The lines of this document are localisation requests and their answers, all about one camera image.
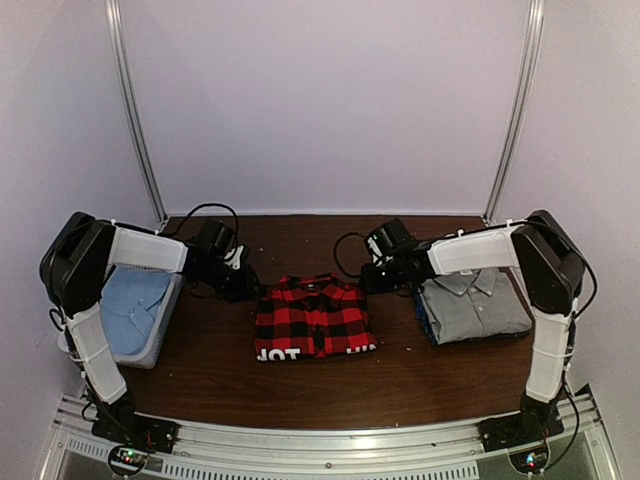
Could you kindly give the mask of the grey button shirt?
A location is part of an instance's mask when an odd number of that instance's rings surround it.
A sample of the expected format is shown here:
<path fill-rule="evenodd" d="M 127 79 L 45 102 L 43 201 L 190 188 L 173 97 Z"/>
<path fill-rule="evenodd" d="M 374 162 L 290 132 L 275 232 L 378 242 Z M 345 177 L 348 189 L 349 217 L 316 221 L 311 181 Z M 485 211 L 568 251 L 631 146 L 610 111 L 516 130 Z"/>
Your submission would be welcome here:
<path fill-rule="evenodd" d="M 439 345 L 529 334 L 532 320 L 509 276 L 498 269 L 455 273 L 419 287 Z"/>

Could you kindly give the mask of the red black plaid shirt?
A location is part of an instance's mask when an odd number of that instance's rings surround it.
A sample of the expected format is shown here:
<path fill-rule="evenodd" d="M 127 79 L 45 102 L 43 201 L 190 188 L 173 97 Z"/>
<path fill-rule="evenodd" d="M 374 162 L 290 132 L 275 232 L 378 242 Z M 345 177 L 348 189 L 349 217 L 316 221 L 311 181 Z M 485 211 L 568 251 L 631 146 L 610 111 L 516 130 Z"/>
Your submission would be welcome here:
<path fill-rule="evenodd" d="M 259 362 L 324 359 L 378 348 L 366 295 L 337 275 L 285 276 L 266 289 L 255 315 Z"/>

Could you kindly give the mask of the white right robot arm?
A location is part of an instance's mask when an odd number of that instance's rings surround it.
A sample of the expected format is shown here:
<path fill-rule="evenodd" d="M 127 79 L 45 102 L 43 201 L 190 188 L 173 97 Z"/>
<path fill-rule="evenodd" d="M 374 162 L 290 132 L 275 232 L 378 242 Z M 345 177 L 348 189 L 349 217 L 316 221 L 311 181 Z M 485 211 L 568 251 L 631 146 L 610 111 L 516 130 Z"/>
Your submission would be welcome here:
<path fill-rule="evenodd" d="M 368 294 L 391 293 L 404 286 L 463 271 L 516 268 L 524 280 L 535 319 L 532 362 L 525 394 L 540 402 L 513 419 L 519 440 L 535 440 L 551 424 L 541 403 L 551 402 L 562 387 L 570 361 L 573 323 L 582 313 L 579 297 L 587 262 L 554 216 L 537 210 L 528 217 L 477 230 L 459 230 L 419 240 L 394 218 L 364 237 L 371 261 L 358 276 Z"/>

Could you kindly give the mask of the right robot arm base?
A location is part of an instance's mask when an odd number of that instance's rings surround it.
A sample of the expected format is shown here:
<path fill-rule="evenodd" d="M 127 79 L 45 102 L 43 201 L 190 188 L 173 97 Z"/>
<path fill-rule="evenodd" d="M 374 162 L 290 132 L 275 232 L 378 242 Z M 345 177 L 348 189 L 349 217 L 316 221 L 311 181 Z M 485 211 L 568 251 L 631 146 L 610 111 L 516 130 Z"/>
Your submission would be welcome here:
<path fill-rule="evenodd" d="M 490 417 L 478 429 L 486 453 L 506 449 L 511 466 L 521 474 L 542 474 L 550 463 L 548 439 L 564 432 L 558 417 L 556 396 L 550 402 L 535 400 L 523 393 L 516 413 Z"/>

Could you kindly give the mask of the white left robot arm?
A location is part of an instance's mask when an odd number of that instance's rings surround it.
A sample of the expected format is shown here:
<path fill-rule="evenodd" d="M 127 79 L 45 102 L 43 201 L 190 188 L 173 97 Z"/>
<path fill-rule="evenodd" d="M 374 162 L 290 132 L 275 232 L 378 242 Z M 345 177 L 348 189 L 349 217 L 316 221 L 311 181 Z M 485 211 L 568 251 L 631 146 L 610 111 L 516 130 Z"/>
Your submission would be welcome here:
<path fill-rule="evenodd" d="M 263 285 L 248 262 L 249 250 L 220 221 L 206 221 L 198 233 L 179 240 L 112 220 L 75 212 L 40 263 L 47 295 L 61 312 L 71 349 L 99 402 L 112 405 L 128 392 L 101 319 L 102 291 L 112 266 L 182 275 L 210 286 L 235 303 L 261 296 Z"/>

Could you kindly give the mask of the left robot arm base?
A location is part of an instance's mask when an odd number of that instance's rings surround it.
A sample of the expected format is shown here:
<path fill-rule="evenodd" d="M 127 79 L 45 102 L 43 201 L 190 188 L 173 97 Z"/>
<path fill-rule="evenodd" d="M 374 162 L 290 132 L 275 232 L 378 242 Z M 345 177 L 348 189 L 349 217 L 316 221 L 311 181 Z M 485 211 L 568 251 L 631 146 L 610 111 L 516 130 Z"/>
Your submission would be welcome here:
<path fill-rule="evenodd" d="M 174 452 L 178 425 L 137 413 L 131 395 L 114 404 L 92 398 L 91 405 L 96 407 L 91 433 L 112 444 L 106 461 L 115 475 L 130 478 L 141 473 L 153 455 Z"/>

